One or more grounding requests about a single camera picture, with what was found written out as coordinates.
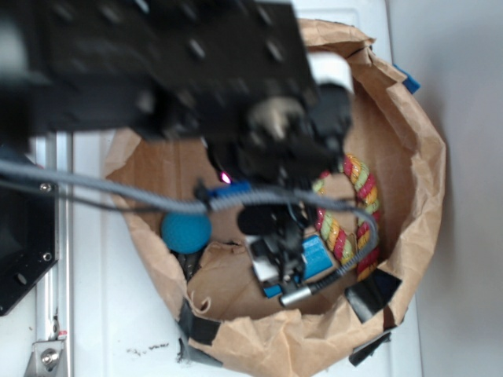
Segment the pink light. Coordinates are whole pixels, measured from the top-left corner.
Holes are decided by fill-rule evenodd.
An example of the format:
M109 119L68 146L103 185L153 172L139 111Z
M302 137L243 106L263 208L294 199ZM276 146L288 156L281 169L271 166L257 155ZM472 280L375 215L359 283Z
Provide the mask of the pink light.
M228 185L233 183L232 180L230 179L230 176L225 171L220 173L220 181L222 181L223 183L226 183Z

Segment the brown paper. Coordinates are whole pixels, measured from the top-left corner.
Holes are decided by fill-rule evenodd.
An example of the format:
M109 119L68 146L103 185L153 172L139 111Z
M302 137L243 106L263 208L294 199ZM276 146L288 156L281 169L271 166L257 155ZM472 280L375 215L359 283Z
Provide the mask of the brown paper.
M354 76L354 127L345 150L365 161L380 190L379 268L402 280L389 304L387 324L400 324L431 260L439 232L445 185L446 146L413 96L405 76L376 57L373 39L358 29L301 20L307 46L347 58ZM216 185L199 141L147 144L118 133L107 160L109 178L165 195L188 198L198 178ZM129 204L115 198L120 205ZM213 240L241 242L236 210L212 218ZM384 311L362 324L342 295L348 274L320 294L281 310L262 296L242 246L212 243L202 269L189 282L159 238L162 215L126 214L131 237L157 291L175 319L182 300L195 313L223 320L211 346L192 346L225 367L256 376L309 376L348 356L384 329Z

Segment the white surface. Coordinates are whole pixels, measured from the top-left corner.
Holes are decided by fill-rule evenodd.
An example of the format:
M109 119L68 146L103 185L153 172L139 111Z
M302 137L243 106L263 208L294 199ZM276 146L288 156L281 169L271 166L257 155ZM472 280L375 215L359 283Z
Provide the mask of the white surface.
M300 18L341 22L376 38L373 51L391 61L390 36L384 0L293 0Z
M35 290L6 317L0 317L0 377L21 377L35 341Z
M444 135L437 252L417 294L425 377L503 375L503 2L390 0L395 63Z

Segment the red and yellow rope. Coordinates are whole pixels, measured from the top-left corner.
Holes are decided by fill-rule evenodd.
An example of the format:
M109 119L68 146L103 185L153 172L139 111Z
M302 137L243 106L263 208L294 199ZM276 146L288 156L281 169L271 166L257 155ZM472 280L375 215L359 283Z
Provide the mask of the red and yellow rope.
M380 212L376 179L370 173L369 167L348 153L344 159L342 172L349 177L353 184L358 202L364 206L365 211L371 214L376 221L379 221ZM328 172L323 173L320 179L314 184L314 191L320 195L325 194L325 178L328 176ZM339 222L333 217L332 212L318 209L318 219L315 226L329 250L334 253L336 259L342 265L354 257L354 250L349 237L344 229L340 227ZM356 232L357 250L361 250L369 242L369 238L369 224L359 220ZM379 247L376 247L358 263L356 267L358 281L364 280L376 269L379 253Z

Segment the teal foam ball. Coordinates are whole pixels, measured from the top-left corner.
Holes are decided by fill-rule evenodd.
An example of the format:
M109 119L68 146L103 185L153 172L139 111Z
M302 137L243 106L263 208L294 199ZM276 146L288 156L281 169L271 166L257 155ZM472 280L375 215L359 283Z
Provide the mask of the teal foam ball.
M161 223L160 234L170 250L192 254L210 240L210 219L205 214L169 213Z

